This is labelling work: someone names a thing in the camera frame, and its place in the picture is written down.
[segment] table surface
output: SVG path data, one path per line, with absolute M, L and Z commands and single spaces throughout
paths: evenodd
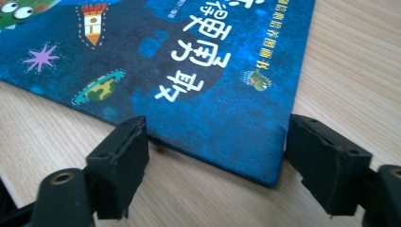
M 321 120 L 374 159 L 401 166 L 401 1 L 316 0 L 293 112 Z M 18 206 L 39 183 L 84 157 L 113 127 L 0 82 L 0 177 Z M 267 188 L 150 145 L 130 218 L 98 226 L 360 226 L 330 218 L 284 160 Z

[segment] black clamp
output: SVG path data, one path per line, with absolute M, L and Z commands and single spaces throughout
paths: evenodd
M 37 200 L 0 220 L 0 226 L 95 226 L 99 219 L 121 219 L 148 164 L 145 117 L 121 123 L 86 157 L 83 170 L 68 168 L 44 178 Z
M 365 209 L 362 226 L 401 226 L 401 166 L 369 168 L 372 154 L 315 119 L 292 115 L 286 156 L 332 216 Z

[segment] screw hole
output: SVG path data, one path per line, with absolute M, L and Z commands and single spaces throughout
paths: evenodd
M 63 172 L 51 179 L 51 184 L 63 184 L 71 181 L 74 178 L 74 174 L 70 172 Z

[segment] blue book cover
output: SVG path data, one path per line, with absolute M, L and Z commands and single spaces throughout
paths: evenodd
M 314 0 L 0 1 L 0 79 L 275 185 Z

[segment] colorful drawing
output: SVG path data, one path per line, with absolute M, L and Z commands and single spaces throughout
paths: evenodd
M 13 28 L 26 18 L 54 7 L 60 0 L 0 0 L 0 29 Z
M 271 80 L 260 74 L 258 69 L 246 71 L 243 74 L 243 81 L 254 87 L 259 92 L 263 92 L 271 87 Z
M 49 67 L 53 68 L 54 65 L 50 62 L 50 60 L 59 59 L 60 56 L 52 56 L 52 52 L 56 49 L 56 45 L 53 45 L 50 49 L 47 50 L 47 44 L 41 50 L 41 52 L 36 52 L 33 50 L 29 51 L 29 54 L 33 57 L 32 59 L 28 59 L 23 61 L 23 63 L 32 63 L 30 67 L 27 69 L 29 72 L 35 66 L 38 66 L 38 73 L 42 72 L 43 66 L 48 65 Z
M 101 101 L 113 94 L 115 84 L 125 75 L 124 70 L 111 72 L 106 76 L 91 81 L 72 101 L 74 105 L 92 101 Z
M 102 22 L 101 17 L 106 10 L 107 4 L 96 4 L 96 5 L 85 5 L 82 6 L 82 12 L 84 15 L 84 28 L 85 37 L 91 42 L 92 45 L 97 45 L 97 42 L 101 36 Z

